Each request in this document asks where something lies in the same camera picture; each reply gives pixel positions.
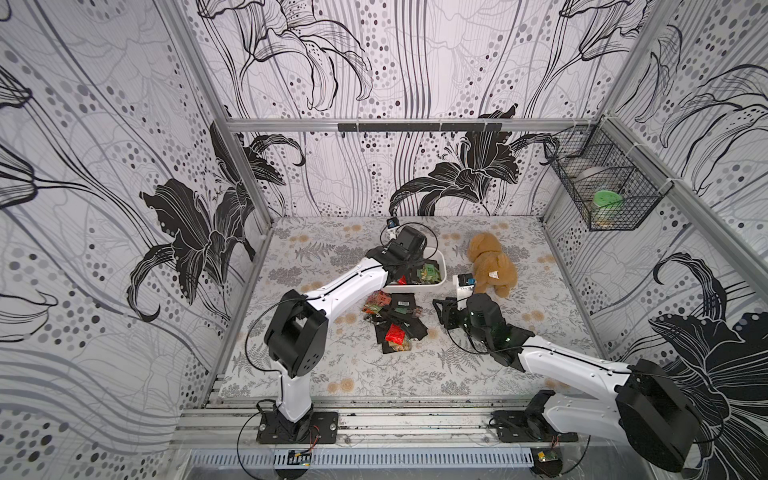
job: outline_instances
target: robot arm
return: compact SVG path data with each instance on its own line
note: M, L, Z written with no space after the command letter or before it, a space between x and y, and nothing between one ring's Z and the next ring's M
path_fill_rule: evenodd
M264 342L274 369L281 373L276 420L284 438L306 438L313 413L307 374L323 357L328 322L400 278L410 266L423 263L425 245L424 235L404 227L397 238L369 250L366 258L327 285L306 295L295 290L283 295ZM581 432L628 442L649 462L672 472L682 469L700 431L700 415L658 365L640 360L630 366L557 346L508 325L488 295L464 290L457 288L458 300L433 302L446 329L463 328L502 365L560 380L593 397L542 390L525 411L528 428L541 432L542 438Z
M700 431L701 416L659 365L596 359L557 346L529 330L508 325L498 304L475 294L438 309L446 327L462 327L494 359L523 372L567 383L594 398L540 391L526 409L530 429L542 438L580 432L628 443L646 460L672 472L683 468Z
M310 376L326 349L328 323L351 305L424 262L426 237L403 227L385 247L368 251L351 270L319 289L286 292L264 334L273 368L280 371L277 420L289 439L304 438L312 415Z

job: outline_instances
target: red snack packet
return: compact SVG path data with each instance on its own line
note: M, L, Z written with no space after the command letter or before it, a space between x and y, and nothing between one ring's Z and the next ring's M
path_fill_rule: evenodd
M383 291L379 290L377 292L371 293L368 296L366 303L369 303L370 305L385 306L389 305L390 301L392 301L392 297L388 293L384 293Z
M386 333L384 339L387 342L397 343L402 345L403 340L406 338L406 333L394 323L389 326L389 331Z

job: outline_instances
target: brown teddy bear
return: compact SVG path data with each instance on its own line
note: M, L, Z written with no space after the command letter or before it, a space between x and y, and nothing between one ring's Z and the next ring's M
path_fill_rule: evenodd
M518 269L502 252L493 233L478 233L469 242L469 261L475 263L475 293L484 293L493 285L496 295L507 296L518 284Z

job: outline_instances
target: black cable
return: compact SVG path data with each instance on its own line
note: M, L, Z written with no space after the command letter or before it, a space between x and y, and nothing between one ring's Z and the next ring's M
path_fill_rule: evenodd
M573 472L573 469L578 467L582 460L584 460L584 456L587 454L587 449L589 448L589 441L592 440L592 435L589 435L587 437L587 445L584 446L584 451L581 453L581 458L578 459L578 462L574 463L568 470L565 472L562 472L558 477L561 477L563 475L567 475L571 472Z
M314 442L312 440L312 429L317 430L317 435L315 435ZM303 452L301 452L301 455L304 455L306 453L310 453L315 448L315 446L317 445L317 441L320 438L320 428L317 425L310 425L310 429L307 430L307 433L310 434L310 447L308 449L304 450Z
M344 279L344 281L342 281L341 283L339 283L338 285L333 287L331 290L328 290L327 292L324 292L323 295L317 296L315 298L308 298L308 299L306 299L306 301L320 300L321 298L330 295L332 291L336 290L337 288L342 286L344 283L349 282L353 278L357 278L358 275L360 275L363 272L367 272L368 270L373 270L374 268L384 268L385 266L411 266L411 265L412 264L410 262L401 262L401 263L393 263L391 265L381 265L381 264L379 264L379 265L369 266L368 268L364 268L364 269L360 270L357 273L357 275L348 276L347 278Z
M262 368L260 368L260 367L256 366L256 365L253 363L253 361L251 361L251 359L250 359L250 355L248 355L248 339L250 338L250 334L253 332L253 328L254 328L254 327L255 327L255 326L258 324L259 320L261 320L261 319L262 319L262 317L264 317L264 316L265 316L265 315L266 315L266 314L267 314L267 313L268 313L268 312L269 312L271 309L275 308L276 306L280 305L281 303L285 303L285 302L295 302L295 301L296 301L296 299L294 299L294 298L290 298L290 299L287 299L287 300L281 300L281 301L279 301L279 302L277 302L277 303L274 303L274 304L273 304L271 307L269 307L268 309L264 310L264 311L261 313L261 315L259 315L259 317L256 319L256 321L255 321L255 322L253 322L253 325L251 325L251 326L250 326L250 328L248 329L248 334L247 334L247 335L246 335L246 337L245 337L245 360L247 360L247 361L248 361L248 363L250 363L250 365L251 365L251 366L252 366L254 369L256 369L256 370L259 370L260 372L264 372L264 373L269 373L269 372L277 372L277 373L280 373L280 371L279 371L279 370L275 370L275 369L262 369Z
M451 339L451 341L453 342L453 344L454 344L454 345L456 345L456 346L457 346L459 349L461 349L461 350L464 350L464 351L465 351L465 352L467 352L467 353L471 353L472 355L485 355L485 353L480 353L480 352L471 352L471 351L467 350L466 348L464 348L464 347L462 347L461 345L459 345L458 343L456 343L456 341L455 341L455 340L453 339L453 337L451 336L451 330L449 330L449 329L445 329L445 331L448 333L448 338L450 338L450 339Z
M469 345L471 345L472 349L475 350L477 353L479 353L480 355L488 355L488 352L481 352L480 350L478 350L478 347L475 346L475 342L472 341L472 335L469 335L468 333L467 333L467 340L469 340Z
M385 232L386 230L388 230L388 229L387 229L387 227L386 227L386 225L385 225L385 226L384 226L384 228L382 228L382 231L379 233L379 244L380 244L382 247L386 247L386 245L384 244L384 239L383 239L383 235L384 235L384 232Z
M715 440L717 440L718 438L720 438L720 436L723 434L723 430L725 430L725 415L719 415L719 417L720 417L720 430L715 434L715 436L712 437L711 439L700 440L698 442L694 442L694 445L702 445L704 443L711 443L711 442L714 442ZM704 430L704 428L703 428L704 425L702 425L701 422L699 422L699 426L702 427L701 428L702 430Z
M245 465L243 465L243 459L240 457L240 437L243 434L243 430L245 430L245 425L248 425L248 422L250 422L253 419L253 417L255 417L256 415L263 415L264 414L264 410L262 410L262 408L260 406L261 402L272 402L272 403L275 403L275 401L272 400L272 399L261 399L258 402L256 402L256 408L257 408L258 412L254 413L253 415L248 417L248 420L246 420L245 423L243 424L243 426L240 427L240 432L237 434L237 442L235 442L235 452L237 453L237 462L240 463L240 467L243 469L243 472L246 472L246 474L249 477L253 478L253 480L264 480L264 479L255 476L251 472L248 472L248 470L245 468Z

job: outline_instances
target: table surface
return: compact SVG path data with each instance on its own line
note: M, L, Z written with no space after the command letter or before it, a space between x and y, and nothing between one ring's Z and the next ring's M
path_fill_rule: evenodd
M553 379L501 366L490 356L461 351L440 326L432 307L432 299L455 296L451 276L472 271L466 255L470 239L489 231L499 238L518 269L518 285L508 298L489 292L506 321L561 346L596 356L592 338L536 218L401 217L400 221L419 221L432 228L445 256L449 279L435 291L416 294L429 334L421 341L413 341L410 352L384 355L376 344L373 325L363 319L361 300L329 325L325 356L310 373L313 396L457 399L526 396L539 389L576 392ZM263 269L220 387L221 398L277 395L277 375L259 372L246 360L248 329L286 291L314 290L354 266L368 249L379 244L383 225L384 219L368 217L276 220ZM428 245L432 246L434 237L426 229L415 227L425 231ZM271 317L271 313L265 315L248 340L251 359L262 368L270 367L263 334ZM452 335L471 349L461 330L453 330Z

